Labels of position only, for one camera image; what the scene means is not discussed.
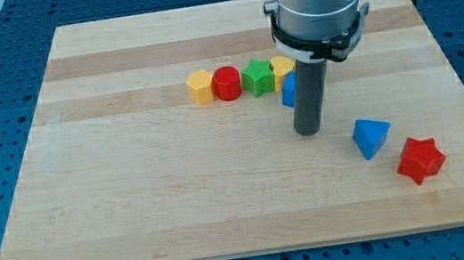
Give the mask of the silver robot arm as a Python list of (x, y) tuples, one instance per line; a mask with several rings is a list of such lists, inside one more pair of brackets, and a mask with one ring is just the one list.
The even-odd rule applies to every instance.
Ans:
[(329, 61), (341, 62), (359, 44), (370, 6), (360, 0), (269, 0), (277, 48), (295, 60), (294, 128), (311, 136), (321, 127), (325, 75)]

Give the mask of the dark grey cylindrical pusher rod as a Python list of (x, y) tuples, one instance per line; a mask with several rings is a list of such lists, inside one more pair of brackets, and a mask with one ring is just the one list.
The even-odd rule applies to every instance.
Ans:
[(294, 129), (298, 134), (311, 136), (321, 127), (327, 62), (296, 62)]

